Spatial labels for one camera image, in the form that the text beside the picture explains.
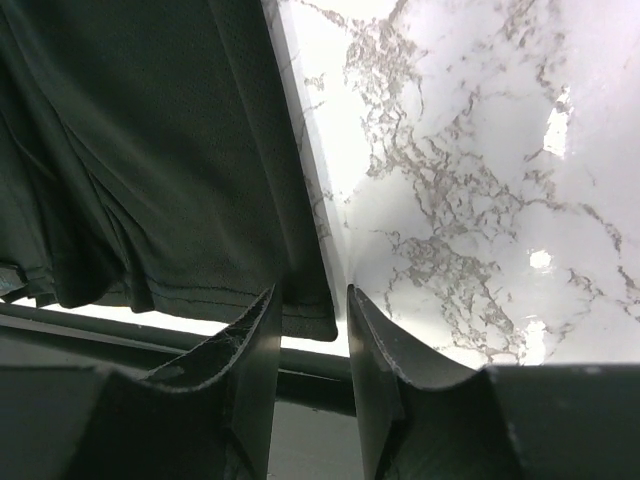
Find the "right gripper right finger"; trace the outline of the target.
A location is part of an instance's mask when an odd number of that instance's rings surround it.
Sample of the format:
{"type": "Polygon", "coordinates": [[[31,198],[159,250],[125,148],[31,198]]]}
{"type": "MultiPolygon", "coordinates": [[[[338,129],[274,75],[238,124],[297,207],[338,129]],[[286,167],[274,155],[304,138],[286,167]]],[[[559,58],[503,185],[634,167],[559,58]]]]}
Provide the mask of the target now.
{"type": "Polygon", "coordinates": [[[404,390],[443,390],[477,371],[409,334],[354,285],[347,289],[347,325],[364,476],[382,479],[415,423],[404,390]]]}

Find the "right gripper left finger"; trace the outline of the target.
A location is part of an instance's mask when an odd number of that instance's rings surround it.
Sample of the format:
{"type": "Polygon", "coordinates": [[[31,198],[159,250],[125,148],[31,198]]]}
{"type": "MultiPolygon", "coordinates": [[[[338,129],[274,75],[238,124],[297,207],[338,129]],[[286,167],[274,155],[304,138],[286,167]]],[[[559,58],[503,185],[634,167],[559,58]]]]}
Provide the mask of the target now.
{"type": "Polygon", "coordinates": [[[216,403],[209,411],[226,456],[224,479],[267,477],[281,325],[282,293],[274,285],[232,324],[144,378],[167,393],[216,403]]]}

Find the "black t shirt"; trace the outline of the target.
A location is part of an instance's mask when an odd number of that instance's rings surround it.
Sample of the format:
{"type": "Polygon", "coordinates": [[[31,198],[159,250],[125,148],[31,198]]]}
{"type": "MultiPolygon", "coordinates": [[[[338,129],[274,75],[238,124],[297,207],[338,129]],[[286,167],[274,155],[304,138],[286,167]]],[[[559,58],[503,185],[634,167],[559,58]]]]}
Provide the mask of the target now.
{"type": "Polygon", "coordinates": [[[1,298],[337,326],[257,1],[1,5],[1,298]]]}

